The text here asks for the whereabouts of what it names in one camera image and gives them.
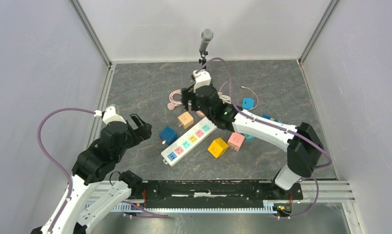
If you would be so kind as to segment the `beige cube plug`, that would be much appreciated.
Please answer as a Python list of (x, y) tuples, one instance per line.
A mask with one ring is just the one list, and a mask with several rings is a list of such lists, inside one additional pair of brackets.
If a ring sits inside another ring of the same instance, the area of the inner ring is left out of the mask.
[(189, 112), (184, 112), (177, 117), (178, 125), (183, 129), (187, 129), (194, 124), (194, 118)]

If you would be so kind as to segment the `blue cube plug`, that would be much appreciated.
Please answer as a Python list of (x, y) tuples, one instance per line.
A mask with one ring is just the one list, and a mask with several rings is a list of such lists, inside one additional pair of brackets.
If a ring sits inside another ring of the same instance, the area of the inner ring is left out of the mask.
[(163, 145), (171, 145), (178, 138), (177, 132), (171, 127), (165, 127), (159, 134)]

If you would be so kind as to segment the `yellow cube plug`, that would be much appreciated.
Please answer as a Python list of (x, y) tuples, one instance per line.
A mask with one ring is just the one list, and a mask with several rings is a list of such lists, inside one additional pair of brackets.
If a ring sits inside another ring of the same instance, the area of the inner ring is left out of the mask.
[(222, 138), (219, 137), (212, 141), (212, 143), (208, 147), (208, 151), (215, 158), (219, 158), (226, 152), (228, 148), (229, 145)]

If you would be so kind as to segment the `pink cube plug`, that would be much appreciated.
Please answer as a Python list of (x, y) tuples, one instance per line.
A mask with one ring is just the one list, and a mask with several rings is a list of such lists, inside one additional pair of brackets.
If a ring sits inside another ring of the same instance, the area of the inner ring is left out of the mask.
[(238, 152), (243, 144), (245, 140), (245, 136), (243, 134), (237, 133), (237, 132), (233, 132), (228, 141), (227, 144), (229, 145), (229, 147)]

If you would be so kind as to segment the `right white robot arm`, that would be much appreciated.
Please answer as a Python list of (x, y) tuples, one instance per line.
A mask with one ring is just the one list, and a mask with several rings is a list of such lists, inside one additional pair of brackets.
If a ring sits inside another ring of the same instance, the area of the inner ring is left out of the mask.
[(311, 125), (278, 123), (224, 103), (212, 85), (183, 88), (181, 95), (186, 110), (201, 111), (217, 128), (251, 135), (286, 152), (287, 164), (278, 171), (271, 185), (275, 198), (285, 198), (295, 183), (311, 177), (317, 168), (324, 149)]

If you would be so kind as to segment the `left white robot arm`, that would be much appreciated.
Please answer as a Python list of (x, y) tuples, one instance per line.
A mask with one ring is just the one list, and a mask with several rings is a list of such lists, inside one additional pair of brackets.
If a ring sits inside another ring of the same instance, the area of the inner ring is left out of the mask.
[(152, 126), (137, 114), (131, 114), (131, 119), (137, 125), (134, 129), (127, 120), (117, 114), (113, 106), (105, 111), (88, 111), (89, 114), (101, 118), (105, 127), (101, 130), (99, 138), (78, 155), (72, 172), (68, 173), (46, 151), (41, 140), (44, 123), (59, 112), (61, 110), (53, 111), (41, 121), (37, 130), (37, 140), (42, 152), (64, 173), (68, 185), (48, 221), (31, 232), (33, 234), (89, 234), (122, 200), (128, 197), (138, 198), (142, 194), (142, 179), (131, 171), (125, 171), (104, 197), (90, 207), (85, 207), (92, 193), (121, 161), (125, 152), (151, 137)]

